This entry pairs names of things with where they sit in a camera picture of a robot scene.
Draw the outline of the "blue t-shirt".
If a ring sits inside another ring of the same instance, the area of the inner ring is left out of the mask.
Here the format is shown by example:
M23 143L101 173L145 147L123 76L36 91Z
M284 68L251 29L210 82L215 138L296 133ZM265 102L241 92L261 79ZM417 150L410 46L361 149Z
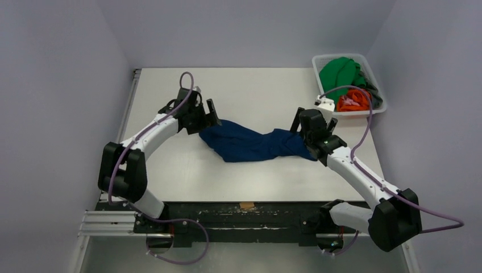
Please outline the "blue t-shirt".
M222 124L206 128L200 138L225 162L261 162L277 157L297 156L316 161L297 133L273 129L262 134L235 122L223 120Z

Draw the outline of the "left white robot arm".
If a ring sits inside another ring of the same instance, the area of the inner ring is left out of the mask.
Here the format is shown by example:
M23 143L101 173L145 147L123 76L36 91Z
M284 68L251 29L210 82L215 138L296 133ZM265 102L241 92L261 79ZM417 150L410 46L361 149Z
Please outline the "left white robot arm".
M144 215L159 218L165 204L147 188L148 158L181 130L197 134L221 123L213 100L203 100L198 87L180 88L177 98L161 108L146 127L120 143L109 142L103 148L99 189L108 194L109 202L119 197Z

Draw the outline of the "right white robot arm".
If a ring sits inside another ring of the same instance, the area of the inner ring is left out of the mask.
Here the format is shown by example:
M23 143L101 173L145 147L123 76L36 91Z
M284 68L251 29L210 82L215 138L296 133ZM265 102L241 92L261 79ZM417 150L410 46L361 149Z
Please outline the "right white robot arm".
M333 131L337 119L325 120L317 109L297 109L290 132L301 136L310 155L349 183L367 208L334 200L321 208L320 218L331 226L345 226L366 233L382 251L389 252L421 234L418 196L399 190L359 161L353 149Z

